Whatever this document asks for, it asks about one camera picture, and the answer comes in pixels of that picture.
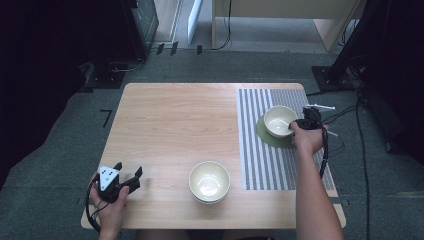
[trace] human arm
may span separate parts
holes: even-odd
[[[322,148],[322,130],[291,123],[297,157],[296,229],[298,239],[343,239],[339,218],[324,189],[313,155]]]
[[[96,204],[100,219],[101,231],[99,240],[117,239],[121,231],[122,221],[124,218],[124,207],[129,194],[129,187],[125,186],[119,192],[119,197],[114,203],[106,203],[100,199],[97,192],[97,183],[93,184],[90,189],[90,197]]]

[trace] gray carpet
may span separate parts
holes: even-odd
[[[307,93],[318,91],[311,66],[331,65],[337,55],[203,52],[152,52],[139,69],[126,74],[121,89],[77,93],[39,149],[15,166],[0,193],[0,239],[96,239],[80,225],[88,180],[96,170],[125,84],[130,82],[298,82]],[[310,103],[356,104],[355,92],[326,93]],[[105,127],[107,113],[113,110]],[[371,192],[371,239],[423,239],[424,166],[408,155],[389,155],[372,112],[359,109],[365,137]],[[342,139],[343,152],[329,165],[341,196],[347,225],[346,239],[366,237],[366,191],[362,147],[355,113],[332,124]],[[121,239],[134,238],[124,231]],[[294,230],[278,231],[278,239],[295,239]]]

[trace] forearm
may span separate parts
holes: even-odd
[[[311,155],[297,153],[296,228],[299,239],[343,239],[339,218]]]
[[[103,229],[100,231],[99,240],[115,240],[118,239],[119,231]]]

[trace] human hand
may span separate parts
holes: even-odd
[[[296,122],[290,124],[294,132],[292,144],[297,148],[298,153],[314,155],[323,147],[322,130],[304,130],[300,128]]]
[[[98,212],[100,219],[101,231],[99,239],[116,239],[121,231],[122,221],[124,218],[124,207],[130,191],[128,186],[125,186],[119,192],[119,197],[114,203],[106,203],[100,199],[97,192],[97,182],[90,189],[90,197],[96,204],[97,209],[102,209]]]

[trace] wooden table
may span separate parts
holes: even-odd
[[[141,187],[128,199],[128,229],[295,228],[296,191],[243,190],[236,89],[302,89],[293,83],[131,83],[125,87],[100,165],[122,162],[121,182],[143,167]],[[213,160],[231,187],[219,203],[191,194],[192,168]],[[337,191],[328,191],[337,197]],[[334,205],[342,226],[346,219]],[[85,215],[82,226],[89,228]]]

